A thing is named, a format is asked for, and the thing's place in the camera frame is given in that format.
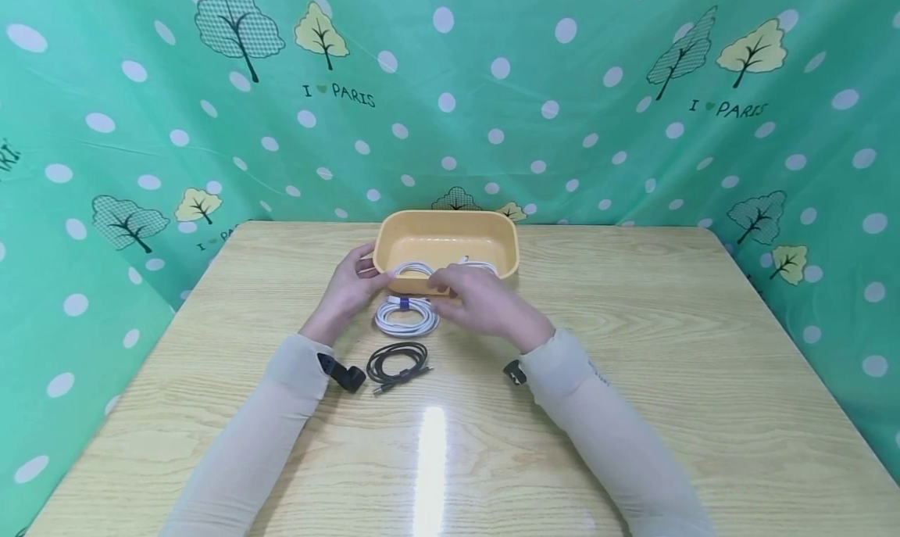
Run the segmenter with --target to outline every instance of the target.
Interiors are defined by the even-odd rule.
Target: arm
[[[306,421],[325,394],[319,353],[392,279],[379,274],[368,243],[337,265],[319,306],[272,355],[262,380],[191,473],[162,537],[243,537],[276,484]]]

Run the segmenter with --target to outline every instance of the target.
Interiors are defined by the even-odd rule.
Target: green fabric curtain
[[[710,229],[900,478],[900,0],[2,2],[0,535],[236,225],[413,207]]]

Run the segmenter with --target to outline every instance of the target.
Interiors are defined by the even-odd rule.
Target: black cable
[[[414,361],[413,366],[398,372],[396,375],[385,373],[384,361],[395,355],[407,356]],[[374,393],[380,395],[396,387],[396,385],[401,385],[410,381],[410,379],[431,371],[431,367],[426,365],[427,360],[428,348],[419,342],[391,343],[391,345],[378,349],[369,357],[369,363],[366,365],[366,373],[368,373],[369,378],[379,384],[379,387],[375,388]]]

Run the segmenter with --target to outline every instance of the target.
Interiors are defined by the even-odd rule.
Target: wooden table
[[[699,228],[521,227],[520,292],[578,335],[674,450],[719,535],[895,537],[900,491],[768,308]],[[374,224],[242,224],[29,537],[155,535],[270,354]],[[360,314],[337,343],[389,342]],[[502,342],[450,324],[434,371],[334,383],[250,535],[622,535]]]

